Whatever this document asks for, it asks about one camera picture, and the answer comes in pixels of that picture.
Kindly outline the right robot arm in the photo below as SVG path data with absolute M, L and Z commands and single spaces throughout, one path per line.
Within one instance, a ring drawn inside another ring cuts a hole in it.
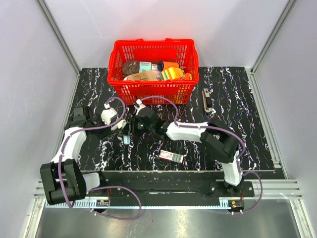
M 149 133 L 159 140 L 186 140 L 201 143 L 206 153 L 221 163 L 225 190 L 237 196 L 243 190 L 243 175 L 238 158 L 245 151 L 243 140 L 218 119 L 209 122 L 187 123 L 161 119 L 149 107 L 139 108 L 124 123 L 121 135 L 125 140 L 131 136 Z

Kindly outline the light blue stapler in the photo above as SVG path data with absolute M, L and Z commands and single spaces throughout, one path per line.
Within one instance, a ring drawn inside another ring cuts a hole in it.
M 129 144 L 130 144 L 130 136 L 124 135 L 124 136 L 123 136 L 123 143 L 124 143 L 125 145 L 129 145 Z

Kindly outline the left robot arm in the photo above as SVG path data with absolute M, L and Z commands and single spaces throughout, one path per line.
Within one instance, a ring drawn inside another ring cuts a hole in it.
M 65 126 L 61 146 L 49 163 L 41 165 L 40 175 L 47 203 L 70 206 L 86 197 L 91 191 L 96 196 L 106 193 L 107 183 L 101 173 L 82 174 L 78 167 L 81 148 L 88 134 L 102 139 L 111 134 L 110 124 L 114 124 L 117 112 L 109 104 L 100 115 L 94 115 L 88 106 L 76 107 Z

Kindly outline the beige stapler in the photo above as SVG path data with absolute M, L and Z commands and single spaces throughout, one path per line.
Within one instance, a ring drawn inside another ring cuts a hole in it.
M 202 96 L 203 96 L 203 104 L 204 104 L 205 112 L 209 114 L 215 114 L 211 94 L 207 88 L 204 88 L 202 90 Z

